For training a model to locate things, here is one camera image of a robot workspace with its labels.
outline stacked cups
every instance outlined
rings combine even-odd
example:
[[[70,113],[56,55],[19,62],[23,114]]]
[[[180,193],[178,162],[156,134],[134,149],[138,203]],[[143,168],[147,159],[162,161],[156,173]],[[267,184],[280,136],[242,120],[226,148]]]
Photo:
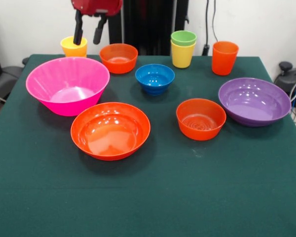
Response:
[[[171,34],[172,63],[177,68],[187,68],[192,61],[197,36],[190,31]]]
[[[85,37],[82,37],[80,45],[74,44],[73,36],[64,38],[60,42],[60,45],[63,48],[63,51],[66,57],[86,57],[87,44],[88,44],[88,41]]]

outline red robot arm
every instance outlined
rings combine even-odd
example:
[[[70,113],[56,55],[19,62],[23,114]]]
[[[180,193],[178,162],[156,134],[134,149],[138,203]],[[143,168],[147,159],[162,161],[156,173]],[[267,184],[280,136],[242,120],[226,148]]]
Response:
[[[88,15],[101,17],[93,38],[93,43],[98,44],[101,40],[104,24],[109,16],[118,14],[122,7],[123,0],[72,0],[72,4],[74,9],[76,9],[74,43],[80,45],[83,34],[82,16]]]

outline green cup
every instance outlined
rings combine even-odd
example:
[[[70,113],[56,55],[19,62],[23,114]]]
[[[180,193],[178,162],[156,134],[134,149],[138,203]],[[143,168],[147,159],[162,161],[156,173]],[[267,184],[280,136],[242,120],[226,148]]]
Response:
[[[191,31],[175,31],[171,34],[171,40],[178,46],[191,46],[195,44],[196,34]]]

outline yellow cup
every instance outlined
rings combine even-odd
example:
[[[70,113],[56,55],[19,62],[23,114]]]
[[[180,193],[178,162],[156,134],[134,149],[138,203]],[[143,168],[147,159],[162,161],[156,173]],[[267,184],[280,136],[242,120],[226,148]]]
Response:
[[[60,42],[66,57],[86,57],[87,44],[85,37],[82,37],[80,45],[74,44],[73,36],[66,37]]]
[[[177,68],[187,68],[192,61],[196,42],[190,46],[178,46],[171,41],[172,63]]]

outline white wall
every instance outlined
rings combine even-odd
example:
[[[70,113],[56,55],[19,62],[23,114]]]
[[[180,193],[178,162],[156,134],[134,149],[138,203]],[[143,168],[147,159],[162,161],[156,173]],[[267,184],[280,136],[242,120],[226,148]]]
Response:
[[[21,65],[33,53],[63,53],[60,41],[72,36],[75,10],[70,0],[0,0],[0,63]],[[83,36],[88,39],[88,54],[98,54],[109,44],[108,24],[101,43],[93,44],[99,18],[83,17]]]
[[[212,31],[214,0],[209,8],[209,43],[215,42]],[[296,0],[217,0],[215,32],[218,40],[239,45],[239,55],[261,57],[270,76],[278,73],[280,61],[296,67]],[[196,55],[205,44],[206,0],[189,0],[190,24],[185,29],[196,32]]]
[[[205,6],[206,0],[189,0],[186,29],[199,35],[196,55],[202,53],[205,43]],[[213,0],[209,12],[212,48]],[[73,35],[74,16],[70,0],[0,0],[1,64],[20,65],[32,53],[62,53],[60,40]],[[84,16],[83,20],[88,53],[97,54],[109,43],[108,24],[100,45],[94,45],[99,19]],[[296,66],[296,0],[217,0],[215,30],[219,40],[239,45],[239,55],[260,56],[272,77],[282,60]]]

